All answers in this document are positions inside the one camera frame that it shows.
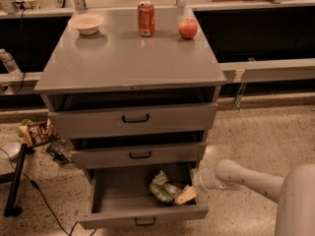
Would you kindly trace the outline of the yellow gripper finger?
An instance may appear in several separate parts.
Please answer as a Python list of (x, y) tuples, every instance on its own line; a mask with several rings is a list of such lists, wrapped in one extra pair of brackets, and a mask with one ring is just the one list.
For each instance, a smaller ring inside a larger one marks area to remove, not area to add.
[(194, 186), (186, 186), (184, 190), (175, 198), (177, 205), (184, 205), (187, 202), (195, 199), (198, 192)]

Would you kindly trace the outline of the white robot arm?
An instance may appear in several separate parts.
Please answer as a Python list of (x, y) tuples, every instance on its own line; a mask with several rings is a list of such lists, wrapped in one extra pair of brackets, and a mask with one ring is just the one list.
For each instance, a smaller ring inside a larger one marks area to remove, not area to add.
[(211, 189), (245, 186), (278, 205), (275, 236), (315, 236), (315, 165), (294, 167), (285, 177), (247, 169), (222, 159), (211, 168), (192, 171), (192, 186), (175, 202), (182, 205)]

